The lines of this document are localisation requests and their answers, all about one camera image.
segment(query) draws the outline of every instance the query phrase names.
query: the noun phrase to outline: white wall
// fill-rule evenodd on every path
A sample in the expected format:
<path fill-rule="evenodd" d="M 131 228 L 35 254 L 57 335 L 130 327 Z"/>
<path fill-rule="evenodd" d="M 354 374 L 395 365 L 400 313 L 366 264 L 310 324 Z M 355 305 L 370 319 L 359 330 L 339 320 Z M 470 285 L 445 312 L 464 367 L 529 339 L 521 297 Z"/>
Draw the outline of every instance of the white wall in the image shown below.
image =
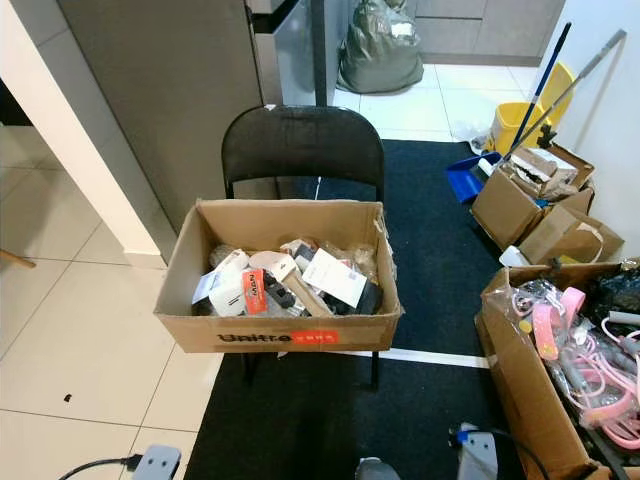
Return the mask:
<path fill-rule="evenodd" d="M 48 37 L 41 47 L 55 47 L 55 43 L 49 42 L 55 42 L 56 38 L 64 38 L 64 33 Z M 93 123 L 81 123 L 74 111 L 77 109 L 72 108 L 61 91 L 42 53 L 8 0 L 0 0 L 0 75 L 40 135 L 120 241 L 128 258 L 133 262 L 140 260 L 139 264 L 144 266 L 161 266 L 158 245 L 106 166 L 99 147 L 90 138 L 89 131 L 100 134 L 103 131 L 100 124 L 105 122 L 91 115 L 89 109 L 87 118 Z M 72 80 L 76 81 L 75 89 L 84 93 L 78 78 Z M 104 135 L 105 148 L 117 133 L 119 129 Z"/>
<path fill-rule="evenodd" d="M 623 44 L 580 82 L 556 141 L 594 164 L 591 215 L 626 240 L 621 255 L 640 255 L 640 2 L 567 0 L 538 74 L 564 24 L 572 27 L 559 60 L 574 74 L 618 28 Z"/>

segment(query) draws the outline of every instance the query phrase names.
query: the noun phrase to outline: gray plastic bag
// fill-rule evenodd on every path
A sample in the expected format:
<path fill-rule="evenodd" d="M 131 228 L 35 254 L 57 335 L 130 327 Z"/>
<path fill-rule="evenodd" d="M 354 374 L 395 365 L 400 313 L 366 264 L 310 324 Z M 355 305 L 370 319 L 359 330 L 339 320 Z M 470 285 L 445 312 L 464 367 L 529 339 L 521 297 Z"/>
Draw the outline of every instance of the gray plastic bag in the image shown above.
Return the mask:
<path fill-rule="evenodd" d="M 420 38 L 404 0 L 362 0 L 340 58 L 338 86 L 357 93 L 389 92 L 422 79 Z"/>

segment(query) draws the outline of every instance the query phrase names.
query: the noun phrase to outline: black floor mat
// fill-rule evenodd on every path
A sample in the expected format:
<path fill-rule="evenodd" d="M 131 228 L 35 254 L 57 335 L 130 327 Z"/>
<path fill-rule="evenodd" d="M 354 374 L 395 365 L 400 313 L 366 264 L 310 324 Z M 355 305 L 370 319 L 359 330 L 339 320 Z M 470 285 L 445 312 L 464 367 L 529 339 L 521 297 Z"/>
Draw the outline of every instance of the black floor mat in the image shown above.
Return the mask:
<path fill-rule="evenodd" d="M 226 355 L 191 455 L 186 480 L 352 479 L 377 456 L 403 480 L 454 479 L 448 429 L 467 421 L 505 428 L 487 370 L 330 353 L 259 356 L 252 385 Z M 524 478 L 511 445 L 498 444 L 500 479 Z"/>
<path fill-rule="evenodd" d="M 482 355 L 473 325 L 499 250 L 460 205 L 445 169 L 473 156 L 466 143 L 384 140 L 385 212 L 406 310 L 393 347 Z M 314 198 L 316 179 L 286 195 Z M 323 178 L 318 199 L 375 200 L 372 187 Z"/>

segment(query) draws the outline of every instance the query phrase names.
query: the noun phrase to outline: black chair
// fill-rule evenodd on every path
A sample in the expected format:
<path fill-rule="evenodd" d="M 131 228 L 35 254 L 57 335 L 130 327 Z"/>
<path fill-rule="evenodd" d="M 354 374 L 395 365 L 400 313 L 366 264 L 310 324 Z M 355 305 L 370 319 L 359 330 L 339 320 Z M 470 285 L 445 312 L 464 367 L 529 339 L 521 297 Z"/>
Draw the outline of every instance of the black chair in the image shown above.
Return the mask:
<path fill-rule="evenodd" d="M 378 133 L 360 114 L 338 107 L 258 107 L 238 116 L 222 142 L 227 198 L 233 184 L 268 177 L 327 177 L 376 188 L 384 199 L 384 151 Z M 251 376 L 242 354 L 245 378 Z M 379 352 L 371 355 L 371 384 L 378 386 Z"/>

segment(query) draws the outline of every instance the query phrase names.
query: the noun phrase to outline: cardboard box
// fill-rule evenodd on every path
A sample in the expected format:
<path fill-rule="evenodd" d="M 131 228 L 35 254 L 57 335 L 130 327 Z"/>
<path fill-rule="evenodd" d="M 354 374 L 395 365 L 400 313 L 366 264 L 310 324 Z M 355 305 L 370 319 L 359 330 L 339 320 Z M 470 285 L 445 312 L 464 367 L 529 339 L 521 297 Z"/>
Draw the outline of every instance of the cardboard box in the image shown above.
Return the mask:
<path fill-rule="evenodd" d="M 609 469 L 589 458 L 531 339 L 523 337 L 506 318 L 505 297 L 494 292 L 541 275 L 550 277 L 561 289 L 584 288 L 590 278 L 618 268 L 602 263 L 565 266 L 557 271 L 542 266 L 504 268 L 482 293 L 476 328 L 511 433 L 536 453 L 553 479 L 608 479 Z M 519 454 L 527 478 L 541 479 L 533 461 Z M 632 479 L 640 479 L 640 468 L 626 470 Z"/>
<path fill-rule="evenodd" d="M 519 148 L 514 152 L 513 157 L 516 157 L 514 161 L 521 159 L 533 167 L 538 167 L 541 176 L 549 177 L 546 182 L 534 183 L 520 178 L 516 173 L 512 175 L 513 180 L 534 198 L 540 198 L 560 183 L 580 190 L 595 170 L 593 165 L 555 143 L 545 150 Z"/>
<path fill-rule="evenodd" d="M 377 315 L 251 318 L 191 316 L 209 253 L 226 243 L 245 251 L 278 250 L 298 237 L 337 247 L 372 245 L 383 300 Z M 187 214 L 155 307 L 185 352 L 387 350 L 403 313 L 381 203 L 313 200 L 199 201 Z"/>
<path fill-rule="evenodd" d="M 593 189 L 585 188 L 556 205 L 569 206 L 586 214 L 593 194 Z M 533 198 L 500 169 L 489 177 L 471 206 L 476 221 L 501 250 L 525 238 L 550 210 L 536 205 Z"/>
<path fill-rule="evenodd" d="M 557 205 L 524 239 L 520 251 L 531 264 L 560 255 L 581 263 L 609 259 L 624 243 L 609 227 L 581 212 Z"/>

